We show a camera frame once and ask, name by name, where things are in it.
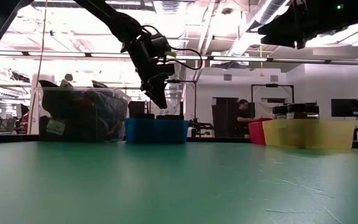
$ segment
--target desk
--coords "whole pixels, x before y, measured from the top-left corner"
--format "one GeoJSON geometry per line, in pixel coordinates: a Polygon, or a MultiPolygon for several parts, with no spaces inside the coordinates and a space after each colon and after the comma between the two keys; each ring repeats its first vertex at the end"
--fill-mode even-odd
{"type": "Polygon", "coordinates": [[[358,223],[358,150],[4,143],[0,223],[358,223]]]}

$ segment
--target ceiling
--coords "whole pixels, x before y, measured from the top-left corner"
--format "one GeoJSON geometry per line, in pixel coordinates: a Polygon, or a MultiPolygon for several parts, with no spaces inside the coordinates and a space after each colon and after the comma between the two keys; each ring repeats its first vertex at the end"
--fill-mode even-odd
{"type": "MultiPolygon", "coordinates": [[[[141,24],[150,24],[158,28],[163,35],[167,36],[172,46],[196,49],[204,55],[211,55],[225,54],[231,49],[238,36],[242,35],[241,30],[246,23],[247,13],[258,8],[259,0],[223,0],[220,2],[185,0],[179,1],[175,6],[176,13],[162,11],[163,4],[166,3],[158,1],[106,2],[118,11],[137,19],[141,24]]],[[[277,16],[285,10],[286,8],[282,7],[277,16]]],[[[74,1],[49,0],[46,11],[44,45],[46,52],[118,53],[120,51],[121,43],[111,34],[108,27],[85,9],[78,7],[74,1]]],[[[20,52],[41,51],[44,13],[44,0],[35,0],[17,13],[0,41],[0,51],[19,53],[0,56],[0,84],[19,83],[19,81],[10,80],[12,70],[30,79],[38,72],[38,58],[25,58],[20,52]]],[[[350,42],[344,44],[337,39],[334,41],[332,38],[319,37],[320,39],[311,43],[312,47],[295,50],[261,45],[260,38],[261,36],[255,33],[247,34],[243,49],[247,55],[325,59],[358,58],[358,47],[353,47],[350,42]]],[[[287,72],[294,66],[296,65],[287,63],[264,63],[263,65],[264,68],[279,68],[282,72],[287,72]]],[[[260,62],[250,62],[247,68],[260,68],[260,62]]],[[[126,86],[139,86],[140,83],[132,63],[125,60],[92,60],[91,58],[62,60],[53,56],[44,57],[41,74],[55,75],[56,80],[59,81],[66,73],[72,73],[79,85],[90,84],[91,79],[112,85],[122,83],[126,86]]]]}

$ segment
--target computer monitor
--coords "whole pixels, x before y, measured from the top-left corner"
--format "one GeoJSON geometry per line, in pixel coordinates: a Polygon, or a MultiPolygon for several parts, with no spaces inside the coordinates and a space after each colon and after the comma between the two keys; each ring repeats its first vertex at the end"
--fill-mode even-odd
{"type": "Polygon", "coordinates": [[[332,117],[358,117],[357,99],[331,99],[332,117]]]}

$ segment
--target blue bin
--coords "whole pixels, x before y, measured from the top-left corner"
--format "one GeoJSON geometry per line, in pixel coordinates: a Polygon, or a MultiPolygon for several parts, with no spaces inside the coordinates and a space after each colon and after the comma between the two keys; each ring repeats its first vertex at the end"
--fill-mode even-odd
{"type": "Polygon", "coordinates": [[[189,121],[127,118],[125,127],[127,143],[184,144],[189,121]]]}

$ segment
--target green table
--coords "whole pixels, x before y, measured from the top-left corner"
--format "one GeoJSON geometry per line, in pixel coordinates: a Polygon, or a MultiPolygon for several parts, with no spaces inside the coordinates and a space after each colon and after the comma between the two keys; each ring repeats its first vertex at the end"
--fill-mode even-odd
{"type": "Polygon", "coordinates": [[[0,144],[0,223],[358,223],[358,150],[0,144]]]}

